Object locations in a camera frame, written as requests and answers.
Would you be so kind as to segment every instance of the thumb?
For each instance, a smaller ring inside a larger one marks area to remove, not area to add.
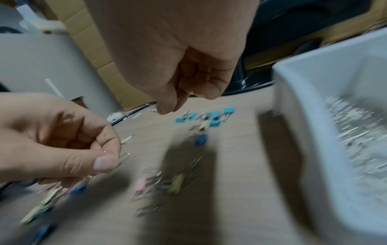
[[[42,146],[36,177],[78,177],[109,173],[119,165],[116,156],[100,150],[75,150]]]

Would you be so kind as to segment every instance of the hand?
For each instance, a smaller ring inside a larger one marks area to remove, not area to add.
[[[259,0],[86,0],[126,81],[178,110],[227,88]]]
[[[65,186],[118,165],[111,125],[71,101],[44,94],[0,94],[0,182],[41,178]]]

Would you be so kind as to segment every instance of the plastic container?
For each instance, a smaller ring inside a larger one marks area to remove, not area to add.
[[[326,97],[372,98],[387,110],[387,29],[278,62],[274,111],[284,116],[303,156],[302,190],[330,244],[387,244],[387,213],[369,205]]]

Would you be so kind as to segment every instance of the table surface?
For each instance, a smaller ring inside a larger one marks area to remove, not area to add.
[[[34,191],[0,202],[0,244],[28,244],[41,224],[58,225],[45,241],[71,245],[299,245],[322,244],[313,232],[298,182],[301,158],[284,121],[270,113],[273,88],[208,101],[190,98],[181,110],[158,115],[148,109],[115,126],[130,158],[108,175],[93,179],[87,192],[62,202],[29,226],[18,222],[41,199]],[[235,107],[227,123],[208,130],[196,147],[189,127],[176,124],[184,111],[202,113]],[[142,169],[172,177],[200,153],[200,179],[179,196],[131,200]],[[159,204],[152,215],[138,208]]]

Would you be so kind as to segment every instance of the desk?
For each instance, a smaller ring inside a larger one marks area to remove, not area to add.
[[[45,245],[300,245],[320,244],[298,189],[300,156],[284,122],[270,113],[273,88],[222,97],[190,98],[181,110],[158,115],[148,109],[115,126],[131,157],[117,170],[93,179],[88,191],[57,207],[47,221],[59,229]],[[210,128],[203,148],[188,137],[190,121],[175,124],[184,111],[235,107],[219,128]],[[132,202],[144,167],[173,176],[200,152],[201,178],[177,197]],[[135,211],[151,203],[163,209],[142,218]],[[21,244],[38,224],[9,231],[3,241]]]

